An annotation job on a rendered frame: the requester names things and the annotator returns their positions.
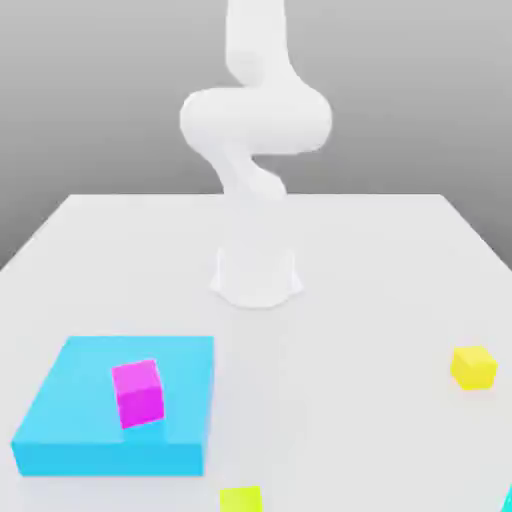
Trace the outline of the small magenta cube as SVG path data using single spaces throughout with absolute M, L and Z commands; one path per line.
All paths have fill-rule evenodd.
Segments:
M 122 364 L 111 373 L 122 429 L 164 418 L 163 387 L 154 360 Z

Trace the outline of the small lime yellow cube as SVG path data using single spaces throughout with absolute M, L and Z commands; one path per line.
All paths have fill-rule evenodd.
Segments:
M 259 486 L 220 490 L 220 512 L 263 512 Z

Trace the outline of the large light blue box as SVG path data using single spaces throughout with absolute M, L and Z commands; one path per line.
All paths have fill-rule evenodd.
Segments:
M 164 418 L 122 429 L 111 370 L 154 360 Z M 201 476 L 214 382 L 209 336 L 75 336 L 12 442 L 23 476 Z

